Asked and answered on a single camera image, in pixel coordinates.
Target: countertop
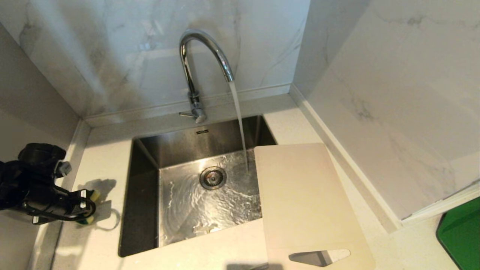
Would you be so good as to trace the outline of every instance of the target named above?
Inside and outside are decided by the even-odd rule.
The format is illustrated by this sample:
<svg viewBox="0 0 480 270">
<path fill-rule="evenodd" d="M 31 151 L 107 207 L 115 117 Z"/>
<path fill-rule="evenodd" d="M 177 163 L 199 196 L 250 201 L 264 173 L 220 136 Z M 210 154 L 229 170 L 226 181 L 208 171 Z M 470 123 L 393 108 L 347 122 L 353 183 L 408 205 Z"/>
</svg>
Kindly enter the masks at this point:
<svg viewBox="0 0 480 270">
<path fill-rule="evenodd" d="M 262 114 L 278 144 L 321 142 L 289 95 L 248 100 L 241 102 L 240 108 L 242 116 Z M 233 104 L 206 108 L 206 113 L 204 124 L 236 118 Z M 240 270 L 267 262 L 262 219 L 125 258 L 118 256 L 132 139 L 195 126 L 191 118 L 171 114 L 92 129 L 73 189 L 86 186 L 104 191 L 105 202 L 98 212 L 109 218 L 100 217 L 89 226 L 65 222 L 53 270 Z M 435 238 L 440 217 L 387 234 L 333 161 L 376 260 L 376 269 L 457 269 Z"/>
</svg>

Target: sink basin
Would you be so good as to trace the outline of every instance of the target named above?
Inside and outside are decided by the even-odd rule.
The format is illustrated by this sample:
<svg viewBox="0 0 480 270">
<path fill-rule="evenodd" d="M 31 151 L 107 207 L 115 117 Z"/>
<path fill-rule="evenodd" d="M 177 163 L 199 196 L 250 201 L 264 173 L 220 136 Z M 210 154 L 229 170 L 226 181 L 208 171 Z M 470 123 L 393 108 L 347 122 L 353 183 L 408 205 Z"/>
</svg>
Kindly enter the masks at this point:
<svg viewBox="0 0 480 270">
<path fill-rule="evenodd" d="M 255 146 L 274 145 L 262 116 L 133 140 L 119 256 L 262 217 Z"/>
</svg>

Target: white marble wall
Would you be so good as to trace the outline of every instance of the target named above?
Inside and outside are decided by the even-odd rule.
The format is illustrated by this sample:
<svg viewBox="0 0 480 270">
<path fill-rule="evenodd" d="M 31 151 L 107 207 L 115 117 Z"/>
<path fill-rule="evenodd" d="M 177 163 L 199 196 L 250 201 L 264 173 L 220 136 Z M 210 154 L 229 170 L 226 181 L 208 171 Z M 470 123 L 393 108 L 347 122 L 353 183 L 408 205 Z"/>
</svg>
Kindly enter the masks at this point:
<svg viewBox="0 0 480 270">
<path fill-rule="evenodd" d="M 312 1 L 294 84 L 396 215 L 478 179 L 478 0 L 373 0 L 354 27 L 326 2 Z"/>
<path fill-rule="evenodd" d="M 178 43 L 187 28 L 217 40 L 240 91 L 291 83 L 309 3 L 16 0 L 0 1 L 0 22 L 72 108 L 92 116 L 186 100 Z M 201 95 L 228 93 L 210 52 L 193 45 Z"/>
</svg>

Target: running water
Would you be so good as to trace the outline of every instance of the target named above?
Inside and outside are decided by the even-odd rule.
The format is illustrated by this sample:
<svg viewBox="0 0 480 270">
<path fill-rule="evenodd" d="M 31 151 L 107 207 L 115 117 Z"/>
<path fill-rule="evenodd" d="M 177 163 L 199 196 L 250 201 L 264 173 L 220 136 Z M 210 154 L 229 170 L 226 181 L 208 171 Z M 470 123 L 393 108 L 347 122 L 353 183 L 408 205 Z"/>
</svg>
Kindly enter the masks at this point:
<svg viewBox="0 0 480 270">
<path fill-rule="evenodd" d="M 237 110 L 237 118 L 239 119 L 239 125 L 240 125 L 241 144 L 243 146 L 243 154 L 245 156 L 245 167 L 247 168 L 247 172 L 248 172 L 247 148 L 245 147 L 245 136 L 243 135 L 243 124 L 241 122 L 239 97 L 237 96 L 237 89 L 235 88 L 235 82 L 229 82 L 228 85 L 230 86 L 230 90 L 232 91 L 233 102 L 235 103 L 235 109 Z"/>
</svg>

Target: cutting board handle hole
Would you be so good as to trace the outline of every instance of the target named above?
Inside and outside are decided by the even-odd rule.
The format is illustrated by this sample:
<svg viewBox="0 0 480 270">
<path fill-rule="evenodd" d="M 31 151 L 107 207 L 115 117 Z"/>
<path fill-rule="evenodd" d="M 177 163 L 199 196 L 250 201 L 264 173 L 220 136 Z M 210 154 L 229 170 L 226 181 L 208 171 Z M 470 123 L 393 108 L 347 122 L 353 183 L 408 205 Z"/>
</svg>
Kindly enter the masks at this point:
<svg viewBox="0 0 480 270">
<path fill-rule="evenodd" d="M 348 249 L 320 250 L 293 253 L 288 256 L 291 261 L 326 267 L 350 256 Z"/>
</svg>

